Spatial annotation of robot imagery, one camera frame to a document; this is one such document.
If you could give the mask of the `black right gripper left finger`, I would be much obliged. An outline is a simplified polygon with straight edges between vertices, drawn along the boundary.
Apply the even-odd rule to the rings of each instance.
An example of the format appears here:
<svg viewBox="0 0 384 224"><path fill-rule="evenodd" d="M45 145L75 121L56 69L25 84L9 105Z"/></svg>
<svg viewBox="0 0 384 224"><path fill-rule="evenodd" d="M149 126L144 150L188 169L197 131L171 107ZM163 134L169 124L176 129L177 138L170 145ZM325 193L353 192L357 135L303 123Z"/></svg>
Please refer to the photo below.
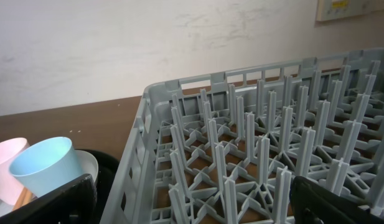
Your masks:
<svg viewBox="0 0 384 224"><path fill-rule="evenodd" d="M83 174L0 217L0 223L90 223L96 201L97 192L93 177Z"/></svg>

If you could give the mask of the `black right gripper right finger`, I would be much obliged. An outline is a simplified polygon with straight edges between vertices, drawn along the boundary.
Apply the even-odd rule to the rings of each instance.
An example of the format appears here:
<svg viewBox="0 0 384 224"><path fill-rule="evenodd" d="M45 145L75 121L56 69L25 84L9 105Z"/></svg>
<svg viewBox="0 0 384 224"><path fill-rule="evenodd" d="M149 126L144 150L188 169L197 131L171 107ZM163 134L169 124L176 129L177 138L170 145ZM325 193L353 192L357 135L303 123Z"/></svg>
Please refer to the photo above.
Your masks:
<svg viewBox="0 0 384 224"><path fill-rule="evenodd" d="M384 224L384 219L369 210L302 176L294 178L289 198L296 224Z"/></svg>

